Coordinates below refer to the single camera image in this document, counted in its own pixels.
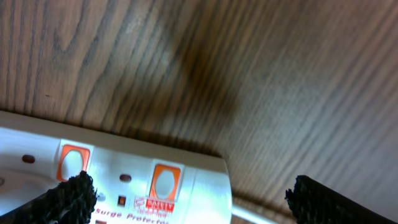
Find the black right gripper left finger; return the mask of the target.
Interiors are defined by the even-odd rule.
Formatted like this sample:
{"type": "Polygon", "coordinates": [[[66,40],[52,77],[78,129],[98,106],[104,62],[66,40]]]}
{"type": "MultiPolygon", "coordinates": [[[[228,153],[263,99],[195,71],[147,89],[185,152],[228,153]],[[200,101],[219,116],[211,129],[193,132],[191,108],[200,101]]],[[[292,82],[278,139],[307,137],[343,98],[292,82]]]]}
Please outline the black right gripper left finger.
{"type": "Polygon", "coordinates": [[[89,224],[97,203],[93,179],[85,171],[1,216],[1,224],[89,224]]]}

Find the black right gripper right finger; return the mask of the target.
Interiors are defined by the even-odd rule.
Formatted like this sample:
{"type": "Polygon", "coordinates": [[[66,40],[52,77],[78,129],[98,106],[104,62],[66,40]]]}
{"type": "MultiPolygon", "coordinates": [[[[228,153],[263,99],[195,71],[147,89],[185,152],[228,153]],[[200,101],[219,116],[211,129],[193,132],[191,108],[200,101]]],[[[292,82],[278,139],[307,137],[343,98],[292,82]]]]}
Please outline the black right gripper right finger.
{"type": "Polygon", "coordinates": [[[306,175],[296,177],[285,199],[298,224],[397,224],[306,175]]]}

